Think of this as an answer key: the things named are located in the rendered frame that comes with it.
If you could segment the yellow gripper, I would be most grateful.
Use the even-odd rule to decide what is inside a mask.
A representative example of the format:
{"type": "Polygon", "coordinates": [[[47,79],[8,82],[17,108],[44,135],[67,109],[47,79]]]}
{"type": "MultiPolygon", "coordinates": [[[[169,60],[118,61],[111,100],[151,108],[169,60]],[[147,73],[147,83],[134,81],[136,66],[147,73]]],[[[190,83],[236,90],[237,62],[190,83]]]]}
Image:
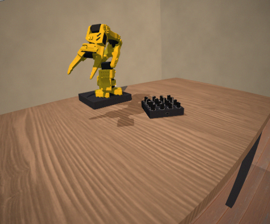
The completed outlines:
{"type": "Polygon", "coordinates": [[[78,65],[81,61],[84,61],[86,58],[93,58],[95,60],[93,65],[93,70],[90,75],[90,79],[93,78],[95,75],[97,69],[99,68],[100,64],[103,61],[104,56],[104,47],[99,46],[97,44],[93,43],[84,43],[80,50],[78,51],[78,55],[73,60],[73,62],[70,64],[67,74],[69,75],[71,71],[74,69],[76,65],[78,65]],[[95,54],[96,53],[96,54],[95,54]]]}

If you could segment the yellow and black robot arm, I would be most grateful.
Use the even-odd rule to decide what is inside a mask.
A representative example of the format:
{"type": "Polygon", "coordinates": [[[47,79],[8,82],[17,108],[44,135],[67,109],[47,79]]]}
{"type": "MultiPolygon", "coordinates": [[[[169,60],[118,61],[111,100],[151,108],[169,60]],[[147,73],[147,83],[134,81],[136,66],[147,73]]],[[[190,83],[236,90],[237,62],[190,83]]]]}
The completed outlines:
{"type": "Polygon", "coordinates": [[[114,80],[116,71],[113,69],[116,67],[118,58],[120,56],[120,48],[122,46],[121,36],[110,30],[110,27],[105,24],[96,24],[88,27],[86,40],[89,43],[97,44],[99,46],[107,48],[104,51],[103,61],[100,64],[98,84],[99,89],[95,90],[96,97],[109,97],[109,93],[115,95],[122,95],[122,89],[115,87],[116,80],[114,80]],[[112,57],[110,62],[106,60],[112,57]]]}

